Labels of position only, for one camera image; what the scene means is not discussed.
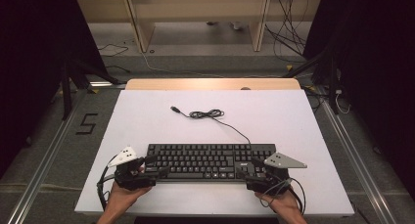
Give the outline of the black tripod stand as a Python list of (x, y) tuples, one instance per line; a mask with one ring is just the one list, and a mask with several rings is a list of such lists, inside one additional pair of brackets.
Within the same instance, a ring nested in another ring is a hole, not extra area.
[(72, 111), (70, 85), (73, 83), (77, 89), (88, 89), (91, 82), (88, 80), (87, 74), (96, 75), (114, 85), (125, 84), (125, 81), (108, 74), (100, 56), (93, 58), (91, 61), (73, 55), (66, 56), (61, 67), (61, 86), (64, 96), (63, 120), (66, 120)]
[(312, 82), (314, 84), (322, 84), (324, 81), (329, 85), (329, 106), (334, 112), (338, 114), (339, 110), (336, 104), (336, 90), (338, 87), (337, 79), (337, 67), (334, 56), (334, 51), (330, 48), (325, 48), (321, 53), (316, 55), (314, 58), (306, 61), (298, 68), (289, 71), (283, 75), (283, 78), (294, 78), (298, 74), (308, 70), (311, 67), (315, 67), (314, 73), (312, 74)]

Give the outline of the person's right hand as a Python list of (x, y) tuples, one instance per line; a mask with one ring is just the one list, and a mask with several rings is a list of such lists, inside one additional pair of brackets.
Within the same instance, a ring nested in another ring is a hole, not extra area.
[(254, 195), (259, 199), (260, 203), (264, 207), (271, 208), (280, 216), (289, 216), (300, 213), (297, 199), (289, 191), (276, 197), (268, 196), (260, 192), (254, 192)]

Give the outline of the white board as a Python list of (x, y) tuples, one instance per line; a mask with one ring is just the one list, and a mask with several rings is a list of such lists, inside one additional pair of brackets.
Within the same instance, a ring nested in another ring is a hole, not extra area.
[[(139, 91), (118, 96), (100, 149), (75, 207), (103, 208), (96, 184), (108, 161), (130, 146), (143, 156), (151, 143), (271, 143), (307, 168), (292, 169), (308, 216), (351, 216), (353, 209), (311, 106), (301, 90)], [(138, 216), (269, 217), (244, 184), (159, 182), (130, 208)]]

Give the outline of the person's left hand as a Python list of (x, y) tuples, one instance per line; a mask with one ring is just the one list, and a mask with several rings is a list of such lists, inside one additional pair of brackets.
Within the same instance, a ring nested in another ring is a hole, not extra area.
[(126, 211), (137, 200), (151, 191), (151, 187), (138, 188), (130, 191), (121, 188), (117, 182), (113, 182), (106, 210)]

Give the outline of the light wooden shelf unit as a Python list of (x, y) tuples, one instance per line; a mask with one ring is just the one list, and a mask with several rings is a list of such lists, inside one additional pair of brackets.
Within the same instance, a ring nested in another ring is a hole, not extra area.
[(314, 20), (321, 0), (77, 0), (88, 22), (128, 22), (145, 52), (157, 22), (246, 22), (254, 50), (267, 22)]

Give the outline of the short aluminium rail piece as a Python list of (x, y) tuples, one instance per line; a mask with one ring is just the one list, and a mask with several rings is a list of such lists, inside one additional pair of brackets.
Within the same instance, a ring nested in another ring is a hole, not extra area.
[(90, 88), (115, 88), (115, 89), (125, 89), (126, 84), (113, 84), (109, 81), (92, 81), (90, 82)]

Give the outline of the black computer keyboard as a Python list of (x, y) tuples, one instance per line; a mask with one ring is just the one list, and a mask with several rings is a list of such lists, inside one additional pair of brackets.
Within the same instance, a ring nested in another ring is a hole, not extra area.
[(238, 170), (250, 176), (263, 175), (263, 168), (252, 158), (265, 160), (276, 152), (274, 144), (150, 144), (148, 156), (157, 160), (146, 172), (160, 172), (168, 167), (165, 181), (240, 182)]

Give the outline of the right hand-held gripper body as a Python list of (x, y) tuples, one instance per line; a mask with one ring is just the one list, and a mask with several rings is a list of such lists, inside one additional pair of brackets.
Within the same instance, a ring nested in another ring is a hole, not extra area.
[(292, 178), (289, 168), (307, 168), (305, 163), (281, 153), (274, 153), (262, 160), (265, 166), (254, 167), (259, 171), (252, 175), (252, 179), (244, 181), (248, 190), (268, 196), (282, 195), (290, 189)]

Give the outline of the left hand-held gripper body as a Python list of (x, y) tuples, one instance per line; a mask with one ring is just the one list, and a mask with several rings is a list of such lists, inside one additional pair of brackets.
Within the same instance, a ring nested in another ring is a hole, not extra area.
[(121, 188), (134, 191), (156, 185), (157, 179), (151, 176), (152, 172), (140, 170), (145, 164), (144, 158), (138, 157), (136, 152), (127, 146), (110, 160), (108, 167), (115, 168), (114, 178)]

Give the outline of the long aluminium floor rail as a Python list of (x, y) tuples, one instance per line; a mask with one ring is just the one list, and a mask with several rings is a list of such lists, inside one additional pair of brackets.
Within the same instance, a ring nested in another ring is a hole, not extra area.
[(87, 92), (85, 90), (78, 91), (71, 105), (69, 114), (60, 120), (60, 124), (57, 127), (57, 131), (53, 136), (52, 141), (48, 145), (42, 160), (40, 160), (33, 174), (30, 176), (30, 180), (22, 185), (22, 195), (18, 199), (10, 217), (7, 220), (7, 224), (23, 224), (24, 220), (32, 204), (41, 189), (42, 183), (44, 182), (58, 152), (61, 148), (68, 132), (70, 125), (73, 121), (74, 115), (79, 107), (79, 104), (84, 100)]
[(354, 172), (356, 173), (359, 183), (362, 186), (369, 202), (372, 204), (380, 222), (382, 224), (397, 224), (387, 200), (381, 193), (374, 177), (370, 174), (363, 158), (354, 146), (340, 117), (331, 109), (328, 100), (323, 102), (323, 109), (331, 121), (331, 124), (346, 152), (346, 156)]

